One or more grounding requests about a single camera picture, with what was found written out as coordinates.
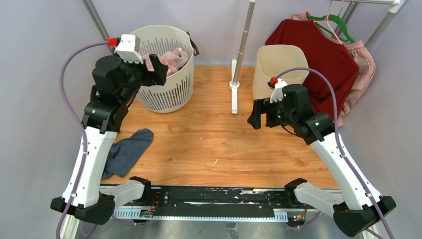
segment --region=green hanger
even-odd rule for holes
[[[324,21],[325,18],[327,16],[322,16],[322,17],[317,17],[317,16],[311,16],[308,14],[308,19],[310,20],[315,20],[315,21]],[[344,36],[346,37],[346,39],[343,39],[341,37],[338,37],[340,40],[344,41],[344,42],[348,42],[350,41],[351,43],[355,43],[356,41],[349,35],[349,32],[347,31],[347,26],[346,23],[343,21],[343,19],[341,19],[341,17],[337,16],[337,15],[329,15],[328,16],[328,20],[336,23],[341,30],[343,31]],[[322,26],[319,23],[316,23],[317,26],[319,26],[321,29],[323,29],[324,31],[328,32],[329,34],[334,36],[334,33],[332,33],[329,29],[325,28],[324,26]]]

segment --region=dark gray towel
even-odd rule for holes
[[[151,145],[154,134],[149,129],[141,129],[130,138],[114,143],[108,153],[101,179],[117,174],[123,178],[135,166],[135,163]]]

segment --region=wooden tabletop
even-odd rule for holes
[[[154,113],[135,101],[116,141],[142,128],[154,132],[154,141],[125,178],[113,175],[102,182],[139,176],[156,185],[284,187],[302,177],[318,187],[338,188],[302,139],[281,127],[254,130],[246,122],[253,106],[254,71],[240,71],[237,115],[230,112],[228,66],[195,67],[193,95],[173,113]]]

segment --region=red shirt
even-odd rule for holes
[[[337,114],[340,115],[359,74],[359,66],[346,47],[327,39],[313,21],[291,19],[282,21],[265,42],[265,45],[275,44],[294,45],[302,49],[309,67],[321,72],[330,81],[337,101]],[[314,111],[325,112],[334,119],[331,93],[324,80],[309,73],[303,85],[309,91]]]

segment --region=plastic container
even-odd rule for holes
[[[131,32],[140,39],[140,54],[163,55],[181,47],[188,54],[188,62],[175,74],[167,77],[164,86],[141,86],[137,98],[149,110],[169,113],[183,107],[194,90],[194,48],[189,35],[172,26],[151,25]]]
[[[255,75],[253,78],[253,98],[263,99],[273,92],[267,82],[285,70],[294,67],[308,67],[303,51],[293,45],[269,45],[258,49]],[[287,84],[302,84],[308,71],[292,71],[282,78]]]

